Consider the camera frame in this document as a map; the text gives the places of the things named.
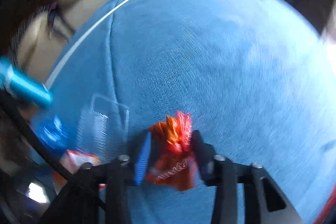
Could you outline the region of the orange snack wrapper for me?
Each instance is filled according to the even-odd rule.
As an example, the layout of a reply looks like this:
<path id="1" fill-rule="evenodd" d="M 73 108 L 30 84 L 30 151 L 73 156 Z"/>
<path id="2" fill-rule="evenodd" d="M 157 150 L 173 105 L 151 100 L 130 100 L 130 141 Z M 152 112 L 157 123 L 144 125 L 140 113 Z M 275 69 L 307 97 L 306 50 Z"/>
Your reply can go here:
<path id="1" fill-rule="evenodd" d="M 158 146 L 158 155 L 145 180 L 180 192 L 192 189 L 197 165 L 191 148 L 191 115 L 178 111 L 174 117 L 167 116 L 164 122 L 150 126 L 149 131 Z"/>

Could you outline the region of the clear plastic packaging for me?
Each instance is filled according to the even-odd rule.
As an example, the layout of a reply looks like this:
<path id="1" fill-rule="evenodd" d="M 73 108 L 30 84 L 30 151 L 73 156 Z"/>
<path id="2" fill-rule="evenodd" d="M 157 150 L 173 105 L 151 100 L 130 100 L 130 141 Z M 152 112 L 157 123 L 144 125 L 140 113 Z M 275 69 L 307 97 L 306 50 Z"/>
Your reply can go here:
<path id="1" fill-rule="evenodd" d="M 129 109 L 107 96 L 95 93 L 82 108 L 77 127 L 76 149 L 107 163 L 126 150 Z"/>

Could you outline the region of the blue crumpled plastic bag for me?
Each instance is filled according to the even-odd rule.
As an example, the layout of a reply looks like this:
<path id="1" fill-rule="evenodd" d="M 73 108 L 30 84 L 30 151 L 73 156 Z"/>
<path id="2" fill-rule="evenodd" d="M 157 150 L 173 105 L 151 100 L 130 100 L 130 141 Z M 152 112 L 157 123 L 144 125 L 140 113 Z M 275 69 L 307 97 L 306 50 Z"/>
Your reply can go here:
<path id="1" fill-rule="evenodd" d="M 37 137 L 49 151 L 63 153 L 67 149 L 69 129 L 56 116 L 48 116 L 37 126 Z"/>

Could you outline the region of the teal thermos bottle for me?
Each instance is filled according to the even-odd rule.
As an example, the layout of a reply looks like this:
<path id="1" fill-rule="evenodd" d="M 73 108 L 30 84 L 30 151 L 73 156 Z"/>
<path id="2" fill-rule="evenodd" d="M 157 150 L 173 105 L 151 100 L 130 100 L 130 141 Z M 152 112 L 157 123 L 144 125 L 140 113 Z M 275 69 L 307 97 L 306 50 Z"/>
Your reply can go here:
<path id="1" fill-rule="evenodd" d="M 44 84 L 16 68 L 5 56 L 1 57 L 1 89 L 32 102 L 39 108 L 47 109 L 53 102 L 52 93 Z"/>

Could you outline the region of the red plastic basket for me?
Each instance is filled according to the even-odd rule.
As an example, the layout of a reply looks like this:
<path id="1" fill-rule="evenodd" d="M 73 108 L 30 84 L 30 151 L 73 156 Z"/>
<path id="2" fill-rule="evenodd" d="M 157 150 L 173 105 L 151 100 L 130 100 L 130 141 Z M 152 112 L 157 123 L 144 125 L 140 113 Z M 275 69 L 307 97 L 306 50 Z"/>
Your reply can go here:
<path id="1" fill-rule="evenodd" d="M 325 203 L 316 220 L 313 222 L 314 224 L 335 223 L 335 193 L 336 188 L 334 187 L 329 199 Z"/>

